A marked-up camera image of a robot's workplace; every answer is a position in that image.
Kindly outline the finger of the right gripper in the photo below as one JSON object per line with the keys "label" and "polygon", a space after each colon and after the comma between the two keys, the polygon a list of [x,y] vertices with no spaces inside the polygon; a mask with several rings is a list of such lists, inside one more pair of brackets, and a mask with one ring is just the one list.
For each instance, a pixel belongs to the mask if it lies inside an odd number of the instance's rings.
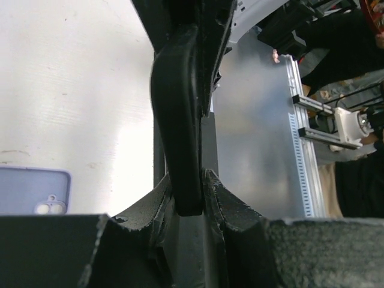
{"label": "finger of the right gripper", "polygon": [[182,26],[197,27],[197,75],[201,114],[207,116],[218,69],[230,37],[237,2],[225,1],[133,1],[155,54]]}

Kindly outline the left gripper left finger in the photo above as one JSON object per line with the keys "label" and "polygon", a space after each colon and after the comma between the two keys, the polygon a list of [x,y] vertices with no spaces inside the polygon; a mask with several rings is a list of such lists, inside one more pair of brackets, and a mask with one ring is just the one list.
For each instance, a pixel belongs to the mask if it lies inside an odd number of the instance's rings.
{"label": "left gripper left finger", "polygon": [[172,287],[165,176],[120,215],[1,217],[2,287]]}

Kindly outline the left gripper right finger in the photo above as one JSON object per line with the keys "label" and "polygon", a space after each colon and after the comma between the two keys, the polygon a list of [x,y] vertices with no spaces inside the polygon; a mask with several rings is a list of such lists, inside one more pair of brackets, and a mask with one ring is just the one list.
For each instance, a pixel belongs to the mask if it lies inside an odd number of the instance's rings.
{"label": "left gripper right finger", "polygon": [[206,287],[383,286],[382,220],[270,220],[213,171],[202,183]]}

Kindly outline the lilac phone case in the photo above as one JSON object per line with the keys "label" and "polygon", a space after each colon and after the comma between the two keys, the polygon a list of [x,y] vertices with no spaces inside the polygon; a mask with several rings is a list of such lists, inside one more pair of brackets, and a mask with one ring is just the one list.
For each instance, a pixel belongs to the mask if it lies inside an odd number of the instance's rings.
{"label": "lilac phone case", "polygon": [[63,170],[1,167],[1,214],[66,214],[71,176]]}

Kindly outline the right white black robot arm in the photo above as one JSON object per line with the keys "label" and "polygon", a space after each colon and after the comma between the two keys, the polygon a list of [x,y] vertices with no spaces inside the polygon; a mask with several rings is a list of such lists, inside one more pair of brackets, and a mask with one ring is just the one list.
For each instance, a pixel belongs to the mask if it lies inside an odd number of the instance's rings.
{"label": "right white black robot arm", "polygon": [[267,42],[283,44],[315,15],[308,1],[134,1],[154,48],[151,101],[154,116],[190,119],[208,114],[223,56],[249,30],[267,31]]}

